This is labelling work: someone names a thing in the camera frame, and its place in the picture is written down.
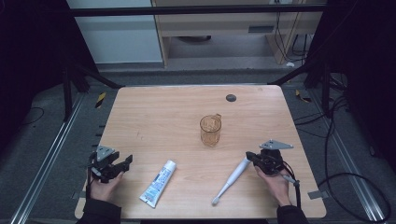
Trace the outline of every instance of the wall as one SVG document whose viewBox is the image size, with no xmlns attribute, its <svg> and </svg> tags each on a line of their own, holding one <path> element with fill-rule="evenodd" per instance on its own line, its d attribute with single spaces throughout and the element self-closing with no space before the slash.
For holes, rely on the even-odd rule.
<svg viewBox="0 0 396 224">
<path fill-rule="evenodd" d="M 67 0 L 71 8 L 151 7 L 149 0 Z M 80 17 L 78 26 L 97 64 L 162 63 L 153 16 Z"/>
</svg>

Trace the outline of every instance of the black sleeve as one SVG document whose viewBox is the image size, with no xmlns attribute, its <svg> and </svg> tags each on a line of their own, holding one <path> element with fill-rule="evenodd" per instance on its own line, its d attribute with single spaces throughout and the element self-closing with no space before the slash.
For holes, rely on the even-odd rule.
<svg viewBox="0 0 396 224">
<path fill-rule="evenodd" d="M 120 224 L 121 208 L 112 203 L 89 199 L 83 212 L 77 224 Z"/>
<path fill-rule="evenodd" d="M 308 224 L 303 210 L 300 208 L 287 205 L 277 208 L 277 222 L 278 224 Z"/>
</svg>

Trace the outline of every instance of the wooden table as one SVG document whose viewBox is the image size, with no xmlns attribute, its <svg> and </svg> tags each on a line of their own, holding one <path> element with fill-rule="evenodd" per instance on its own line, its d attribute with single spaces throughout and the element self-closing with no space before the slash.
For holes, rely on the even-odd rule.
<svg viewBox="0 0 396 224">
<path fill-rule="evenodd" d="M 234 94 L 235 102 L 226 96 Z M 200 138 L 200 120 L 221 114 L 221 133 L 215 147 Z M 222 195 L 211 201 L 246 151 L 260 152 L 270 139 L 294 145 L 282 157 L 301 181 L 302 207 L 307 217 L 324 217 L 321 199 L 307 192 L 318 190 L 282 90 L 278 86 L 131 87 L 119 90 L 100 144 L 115 148 L 123 161 L 134 155 L 131 170 L 114 195 L 123 218 L 272 218 L 277 204 L 252 164 Z M 163 165 L 177 168 L 157 207 L 139 200 Z M 295 191 L 290 185 L 295 204 Z M 85 199 L 78 201 L 82 216 Z"/>
</svg>

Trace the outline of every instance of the glass cup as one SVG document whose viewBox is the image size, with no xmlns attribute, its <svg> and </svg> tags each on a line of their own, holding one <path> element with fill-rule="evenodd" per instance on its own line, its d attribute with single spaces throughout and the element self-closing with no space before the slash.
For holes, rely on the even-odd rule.
<svg viewBox="0 0 396 224">
<path fill-rule="evenodd" d="M 201 140 L 208 147 L 214 147 L 220 139 L 221 115 L 208 115 L 201 119 Z"/>
</svg>

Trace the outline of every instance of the metal bar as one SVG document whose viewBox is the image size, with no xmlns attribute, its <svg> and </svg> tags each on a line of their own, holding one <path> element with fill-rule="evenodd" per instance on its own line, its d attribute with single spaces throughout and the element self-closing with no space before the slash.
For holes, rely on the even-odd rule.
<svg viewBox="0 0 396 224">
<path fill-rule="evenodd" d="M 116 8 L 72 8 L 52 10 L 43 8 L 44 13 L 66 14 L 73 17 L 98 16 L 143 16 L 175 14 L 214 13 L 260 13 L 260 12 L 318 12 L 345 9 L 347 5 L 327 4 L 287 4 L 287 5 L 225 5 L 225 6 L 185 6 L 185 7 L 116 7 Z"/>
<path fill-rule="evenodd" d="M 61 151 L 62 145 L 64 144 L 64 140 L 68 135 L 70 128 L 72 127 L 77 113 L 80 109 L 81 103 L 83 101 L 84 94 L 79 93 L 74 104 L 74 110 L 71 114 L 69 121 L 64 122 L 57 136 L 55 137 L 52 146 L 49 149 L 49 153 L 41 164 L 40 169 L 35 176 L 34 181 L 32 182 L 30 188 L 25 194 L 20 206 L 14 213 L 11 219 L 11 224 L 23 224 L 28 218 L 30 212 L 32 211 L 33 206 L 35 205 L 35 201 L 42 190 L 44 183 L 47 180 L 47 177 L 50 173 L 50 170 L 55 163 L 56 158 L 58 157 L 59 152 Z"/>
<path fill-rule="evenodd" d="M 321 110 L 319 97 L 316 95 L 314 91 L 310 91 L 310 94 L 313 96 L 313 101 L 315 102 L 318 110 Z M 329 120 L 323 118 L 324 123 L 327 128 L 330 128 Z M 344 145 L 343 140 L 337 130 L 334 130 L 332 134 L 332 141 L 335 143 L 336 152 L 343 163 L 344 169 L 346 172 L 361 175 L 361 172 L 355 162 L 352 160 L 352 157 L 347 152 L 347 147 Z M 379 220 L 383 219 L 385 216 L 382 213 L 381 208 L 379 207 L 375 196 L 371 192 L 368 184 L 357 177 L 350 177 L 351 184 L 355 189 L 356 194 L 361 200 L 361 204 L 370 220 Z"/>
</svg>

